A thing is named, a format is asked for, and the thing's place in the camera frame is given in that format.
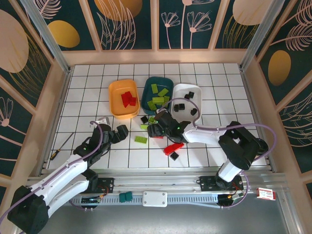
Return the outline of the white plastic container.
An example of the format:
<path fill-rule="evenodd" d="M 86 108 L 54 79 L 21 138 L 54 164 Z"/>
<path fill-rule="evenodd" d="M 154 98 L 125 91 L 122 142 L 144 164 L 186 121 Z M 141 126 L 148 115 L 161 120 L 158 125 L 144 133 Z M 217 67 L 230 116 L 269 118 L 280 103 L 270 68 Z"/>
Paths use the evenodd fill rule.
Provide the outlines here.
<path fill-rule="evenodd" d="M 198 86 L 192 84 L 186 83 L 177 84 L 174 86 L 173 89 L 172 99 L 175 98 L 175 100 L 171 102 L 171 114 L 172 117 L 176 119 L 178 122 L 182 121 L 193 122 L 193 120 L 197 118 L 198 112 L 196 112 L 193 116 L 191 114 L 191 110 L 195 108 L 193 104 L 191 104 L 186 100 L 176 99 L 176 98 L 185 98 L 185 95 L 188 95 L 190 92 L 194 94 L 193 97 L 190 98 L 190 100 L 196 104 L 201 113 L 201 104 L 202 104 L 201 89 Z M 174 106 L 178 104 L 184 104 L 185 109 L 175 111 Z"/>

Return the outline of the teal plastic container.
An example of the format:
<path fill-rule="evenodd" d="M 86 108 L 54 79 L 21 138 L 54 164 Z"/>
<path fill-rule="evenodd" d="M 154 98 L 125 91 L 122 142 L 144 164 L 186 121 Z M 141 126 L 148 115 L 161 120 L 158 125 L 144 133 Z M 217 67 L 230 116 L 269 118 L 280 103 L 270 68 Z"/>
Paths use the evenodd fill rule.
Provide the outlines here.
<path fill-rule="evenodd" d="M 158 92 L 153 93 L 152 85 L 157 85 Z M 142 97 L 141 97 L 141 108 L 143 109 L 144 113 L 147 115 L 154 115 L 155 111 L 151 110 L 148 102 L 152 102 L 153 98 L 159 97 L 158 93 L 161 92 L 163 89 L 167 89 L 168 93 L 165 94 L 166 97 L 171 99 L 173 95 L 173 88 L 174 83 L 169 78 L 164 77 L 149 77 L 143 89 Z"/>

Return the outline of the red white small box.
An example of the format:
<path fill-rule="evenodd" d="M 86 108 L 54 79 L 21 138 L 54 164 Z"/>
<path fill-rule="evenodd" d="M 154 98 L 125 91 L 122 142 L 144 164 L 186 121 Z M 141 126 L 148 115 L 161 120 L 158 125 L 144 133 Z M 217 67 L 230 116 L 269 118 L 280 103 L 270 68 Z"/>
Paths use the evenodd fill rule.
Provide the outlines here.
<path fill-rule="evenodd" d="M 276 193 L 272 189 L 257 188 L 256 194 L 257 194 L 257 198 L 259 199 L 276 200 Z"/>

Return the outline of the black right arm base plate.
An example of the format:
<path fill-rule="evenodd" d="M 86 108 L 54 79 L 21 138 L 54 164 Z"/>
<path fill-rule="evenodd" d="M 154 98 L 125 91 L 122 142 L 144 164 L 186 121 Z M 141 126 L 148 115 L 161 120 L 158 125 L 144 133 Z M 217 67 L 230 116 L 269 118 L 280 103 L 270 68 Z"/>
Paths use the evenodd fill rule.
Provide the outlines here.
<path fill-rule="evenodd" d="M 236 191 L 244 190 L 242 178 L 236 175 L 230 182 L 215 176 L 200 176 L 196 181 L 200 185 L 202 192 L 220 192 L 220 191 Z"/>

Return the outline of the black circuit board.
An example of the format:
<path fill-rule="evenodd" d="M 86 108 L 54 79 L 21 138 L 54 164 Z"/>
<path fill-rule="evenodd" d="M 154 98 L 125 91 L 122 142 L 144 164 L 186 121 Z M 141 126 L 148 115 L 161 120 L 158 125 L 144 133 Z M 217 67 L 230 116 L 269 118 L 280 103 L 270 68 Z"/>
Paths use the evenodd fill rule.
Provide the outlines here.
<path fill-rule="evenodd" d="M 81 204 L 99 204 L 103 199 L 103 195 L 97 196 L 82 196 Z"/>
<path fill-rule="evenodd" d="M 229 207 L 234 204 L 235 200 L 242 198 L 244 195 L 239 194 L 222 194 L 217 196 L 217 205 L 220 207 Z"/>

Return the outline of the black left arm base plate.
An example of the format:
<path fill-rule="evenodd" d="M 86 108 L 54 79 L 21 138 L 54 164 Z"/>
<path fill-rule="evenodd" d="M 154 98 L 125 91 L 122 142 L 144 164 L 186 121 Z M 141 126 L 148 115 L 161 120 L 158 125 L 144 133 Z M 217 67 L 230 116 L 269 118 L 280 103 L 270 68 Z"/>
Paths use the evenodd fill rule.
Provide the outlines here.
<path fill-rule="evenodd" d="M 97 178 L 91 182 L 83 194 L 109 194 L 113 192 L 114 178 Z"/>

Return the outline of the yellow black screwdriver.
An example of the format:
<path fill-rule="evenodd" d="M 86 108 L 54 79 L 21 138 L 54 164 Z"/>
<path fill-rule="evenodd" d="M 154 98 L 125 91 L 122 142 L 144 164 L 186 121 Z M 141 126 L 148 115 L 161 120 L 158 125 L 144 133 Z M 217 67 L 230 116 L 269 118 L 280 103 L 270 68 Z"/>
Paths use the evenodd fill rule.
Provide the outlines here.
<path fill-rule="evenodd" d="M 71 138 L 71 136 L 74 134 L 74 132 L 72 132 L 69 136 L 68 136 L 68 138 L 63 142 L 63 144 L 58 148 L 58 149 L 56 149 L 53 153 L 52 153 L 52 155 L 50 156 L 50 160 L 54 160 L 55 159 L 55 157 L 58 155 L 58 153 L 61 151 L 61 149 L 63 148 L 63 146 L 67 143 L 67 141 Z"/>

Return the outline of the orange plastic container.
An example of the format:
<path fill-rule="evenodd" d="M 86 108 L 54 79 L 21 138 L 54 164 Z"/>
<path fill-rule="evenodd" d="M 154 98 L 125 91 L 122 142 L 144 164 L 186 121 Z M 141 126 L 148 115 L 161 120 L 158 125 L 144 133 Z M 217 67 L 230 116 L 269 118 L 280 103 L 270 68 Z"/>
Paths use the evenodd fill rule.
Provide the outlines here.
<path fill-rule="evenodd" d="M 118 119 L 130 119 L 136 117 L 140 110 L 137 85 L 131 79 L 122 79 L 114 81 L 109 85 L 109 104 L 110 112 Z M 121 95 L 130 91 L 132 97 L 137 98 L 136 106 L 123 106 Z"/>

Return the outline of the aluminium mounting rail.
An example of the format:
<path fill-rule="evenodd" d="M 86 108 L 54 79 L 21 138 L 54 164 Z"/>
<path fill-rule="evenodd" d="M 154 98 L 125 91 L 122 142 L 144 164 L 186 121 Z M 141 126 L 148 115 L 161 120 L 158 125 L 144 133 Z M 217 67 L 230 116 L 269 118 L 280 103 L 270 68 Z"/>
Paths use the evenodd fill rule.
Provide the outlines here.
<path fill-rule="evenodd" d="M 113 193 L 144 190 L 167 191 L 169 194 L 191 194 L 201 192 L 196 181 L 200 176 L 215 176 L 217 167 L 202 168 L 127 168 L 95 169 L 99 177 L 114 178 Z M 288 191 L 283 173 L 274 173 L 269 166 L 252 166 L 245 172 L 249 181 L 249 192 L 256 188 L 269 188 L 276 192 Z"/>

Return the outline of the white plastic box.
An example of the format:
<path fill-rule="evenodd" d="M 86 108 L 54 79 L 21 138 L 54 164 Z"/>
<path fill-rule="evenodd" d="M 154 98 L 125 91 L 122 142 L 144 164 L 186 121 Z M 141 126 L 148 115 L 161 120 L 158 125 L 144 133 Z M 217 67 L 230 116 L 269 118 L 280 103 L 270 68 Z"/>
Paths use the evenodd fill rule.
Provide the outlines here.
<path fill-rule="evenodd" d="M 144 207 L 167 207 L 168 194 L 165 191 L 144 191 L 142 205 Z"/>

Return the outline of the aluminium frame post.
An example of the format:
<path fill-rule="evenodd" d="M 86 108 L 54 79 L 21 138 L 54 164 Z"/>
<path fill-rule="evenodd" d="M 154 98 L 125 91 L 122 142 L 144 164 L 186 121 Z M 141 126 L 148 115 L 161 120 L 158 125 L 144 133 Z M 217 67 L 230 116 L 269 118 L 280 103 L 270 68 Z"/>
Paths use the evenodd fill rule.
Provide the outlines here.
<path fill-rule="evenodd" d="M 54 55 L 54 58 L 59 63 L 60 67 L 65 72 L 65 74 L 68 75 L 70 73 L 70 66 L 66 62 L 60 47 L 53 38 L 45 20 L 39 13 L 33 0 L 20 0 L 20 2 L 23 5 L 25 11 L 28 13 L 30 19 L 33 21 L 35 27 L 41 33 L 43 40 L 46 42 L 48 48 Z"/>
<path fill-rule="evenodd" d="M 264 19 L 258 26 L 248 48 L 247 51 L 241 61 L 240 64 L 240 71 L 245 72 L 250 65 L 251 61 L 253 60 L 257 50 L 259 49 L 262 41 L 264 40 L 265 36 L 267 35 L 269 29 L 273 25 L 275 21 L 276 15 L 278 15 L 280 8 L 283 6 L 284 0 L 273 0 L 270 4 L 266 14 L 264 15 Z"/>

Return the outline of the aluminium side rail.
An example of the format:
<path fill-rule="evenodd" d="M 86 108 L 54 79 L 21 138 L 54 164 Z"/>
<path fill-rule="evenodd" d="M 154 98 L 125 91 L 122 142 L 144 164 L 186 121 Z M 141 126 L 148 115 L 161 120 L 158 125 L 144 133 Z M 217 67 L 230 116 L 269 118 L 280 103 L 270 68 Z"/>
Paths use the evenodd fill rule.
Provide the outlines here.
<path fill-rule="evenodd" d="M 245 76 L 245 73 L 240 70 L 240 74 L 241 74 L 242 81 L 243 81 L 243 84 L 244 84 L 244 87 L 245 87 L 245 90 L 246 90 L 246 94 L 247 94 L 247 98 L 248 98 L 248 101 L 249 101 L 249 104 L 250 104 L 250 108 L 251 108 L 251 112 L 252 112 L 252 115 L 253 115 L 254 122 L 256 124 L 262 124 L 261 121 L 260 121 L 260 118 L 258 116 L 258 111 L 257 111 L 257 108 L 256 108 L 256 106 L 254 104 L 254 99 L 253 99 L 251 90 L 249 88 L 248 80 L 247 80 L 247 78 Z M 270 145 L 270 147 L 272 147 L 273 144 L 269 143 L 269 140 L 267 138 L 267 133 L 268 133 L 269 136 L 273 137 L 273 139 L 274 139 L 274 135 L 272 134 L 272 132 L 268 128 L 261 127 L 261 126 L 256 126 L 256 129 L 257 129 L 257 132 L 259 134 L 259 137 L 262 138 L 263 140 L 265 140 L 266 143 L 268 145 Z M 276 166 L 275 166 L 274 161 L 272 159 L 272 154 L 269 153 L 264 158 L 266 159 L 267 165 L 269 165 L 271 167 L 270 170 L 273 173 L 275 173 L 276 172 Z"/>
<path fill-rule="evenodd" d="M 50 158 L 72 73 L 73 67 L 70 67 L 68 72 L 63 70 L 52 72 L 44 85 L 43 94 L 39 101 L 43 109 L 39 110 L 39 113 L 45 117 L 46 125 L 36 168 L 33 169 L 33 175 L 35 176 L 41 175 L 44 165 Z"/>

